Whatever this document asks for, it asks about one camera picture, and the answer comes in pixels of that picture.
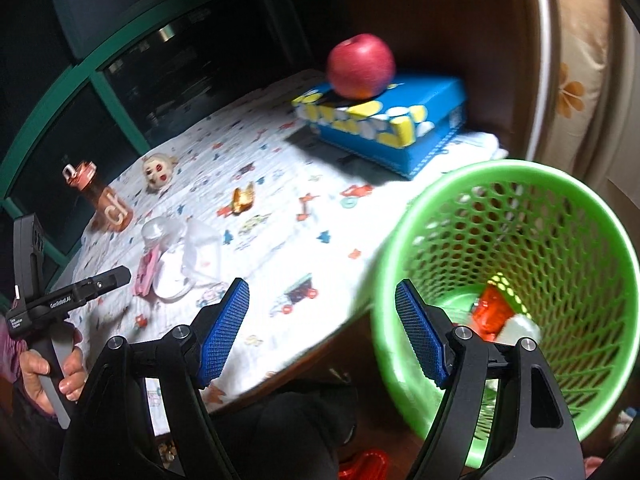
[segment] metal bolt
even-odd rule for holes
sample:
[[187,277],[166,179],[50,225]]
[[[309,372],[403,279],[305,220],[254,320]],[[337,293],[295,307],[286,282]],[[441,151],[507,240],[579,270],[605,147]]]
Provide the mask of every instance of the metal bolt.
[[471,339],[471,336],[474,334],[473,331],[466,326],[459,326],[455,330],[455,334],[462,340]]
[[117,350],[124,343],[124,338],[119,335],[113,336],[111,339],[107,341],[107,346],[111,348],[111,350]]
[[171,335],[176,339],[184,339],[191,333],[191,330],[186,325],[178,325],[173,330],[171,330]]
[[522,340],[522,347],[527,352],[533,352],[536,349],[536,342],[533,339],[529,339],[528,337]]

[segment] white tablecloth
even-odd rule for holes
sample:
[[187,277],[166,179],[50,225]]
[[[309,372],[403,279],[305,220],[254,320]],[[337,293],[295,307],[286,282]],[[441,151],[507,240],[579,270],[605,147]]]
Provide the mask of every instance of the white tablecloth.
[[[408,203],[442,173],[495,156],[494,136],[459,136],[412,182],[319,141],[297,120],[290,100],[318,83],[306,71],[248,94],[155,152],[178,157],[171,184],[145,189],[139,160],[112,184],[136,218],[119,234],[82,236],[74,280],[124,265],[143,253],[140,229],[156,216],[198,218],[223,240],[220,283],[172,303],[132,295],[130,286],[72,313],[90,369],[113,335],[153,340],[189,324],[241,276],[251,304],[219,379],[204,391],[213,411],[283,370],[335,333],[362,304],[357,292]],[[255,183],[255,205],[229,215],[236,187]],[[303,213],[306,204],[306,218]],[[168,432],[158,382],[148,380],[156,434]]]

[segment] red object on floor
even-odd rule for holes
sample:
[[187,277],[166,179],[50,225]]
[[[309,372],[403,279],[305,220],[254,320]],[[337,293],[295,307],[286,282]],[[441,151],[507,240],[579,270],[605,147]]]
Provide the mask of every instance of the red object on floor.
[[478,335],[485,341],[493,341],[502,330],[504,323],[514,315],[515,312],[500,290],[494,285],[487,285],[472,317],[476,323],[475,329],[478,330]]
[[353,460],[340,464],[339,480],[386,480],[389,456],[379,449],[369,449]]

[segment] purple sleeve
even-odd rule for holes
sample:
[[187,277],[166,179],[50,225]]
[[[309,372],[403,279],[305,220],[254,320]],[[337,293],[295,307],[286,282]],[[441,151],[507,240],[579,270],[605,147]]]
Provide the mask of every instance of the purple sleeve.
[[9,337],[4,317],[0,316],[0,376],[10,383],[20,378],[20,354],[27,349],[24,341],[14,341]]

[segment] mesh basket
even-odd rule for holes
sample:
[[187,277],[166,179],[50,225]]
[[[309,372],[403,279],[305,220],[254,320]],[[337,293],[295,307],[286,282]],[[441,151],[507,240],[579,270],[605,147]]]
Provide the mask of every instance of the mesh basket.
[[[619,397],[638,354],[636,254],[609,207],[561,171],[517,160],[444,176],[393,232],[378,269],[374,344],[405,420],[426,437],[442,392],[420,370],[396,314],[394,290],[412,280],[424,301],[465,322],[488,282],[542,329],[540,347],[580,439]],[[495,393],[485,389],[466,464],[482,462]]]

